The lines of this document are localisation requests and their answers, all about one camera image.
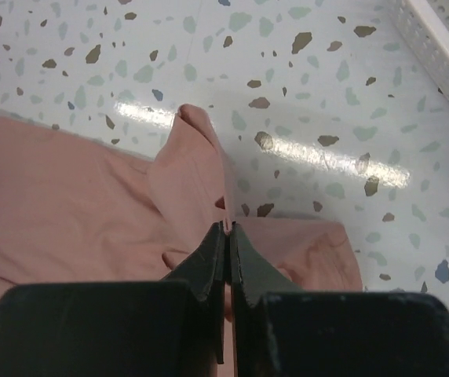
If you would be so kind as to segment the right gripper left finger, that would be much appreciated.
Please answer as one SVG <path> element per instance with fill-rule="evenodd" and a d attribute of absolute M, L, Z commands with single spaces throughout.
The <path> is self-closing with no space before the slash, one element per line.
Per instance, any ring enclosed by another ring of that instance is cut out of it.
<path fill-rule="evenodd" d="M 221 364 L 225 320 L 223 225 L 212 224 L 197 249 L 158 287 L 158 364 Z"/>

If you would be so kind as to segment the pink t shirt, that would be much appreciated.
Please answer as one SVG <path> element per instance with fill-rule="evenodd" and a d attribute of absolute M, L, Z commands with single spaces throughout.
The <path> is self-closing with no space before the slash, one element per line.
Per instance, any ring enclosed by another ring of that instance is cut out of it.
<path fill-rule="evenodd" d="M 362 280 L 342 224 L 237 214 L 207 114 L 181 106 L 153 161 L 0 117 L 0 376 L 236 376 L 229 238 L 302 291 L 266 295 L 280 376 L 333 376 L 355 342 L 338 292 Z M 224 357 L 159 365 L 158 284 L 214 223 L 225 233 Z"/>

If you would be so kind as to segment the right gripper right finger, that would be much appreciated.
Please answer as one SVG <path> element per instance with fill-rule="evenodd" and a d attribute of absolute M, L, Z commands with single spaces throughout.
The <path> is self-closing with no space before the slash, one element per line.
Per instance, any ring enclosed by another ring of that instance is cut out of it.
<path fill-rule="evenodd" d="M 302 289 L 271 265 L 235 223 L 229 238 L 232 328 L 236 376 L 280 376 L 281 363 L 266 295 Z"/>

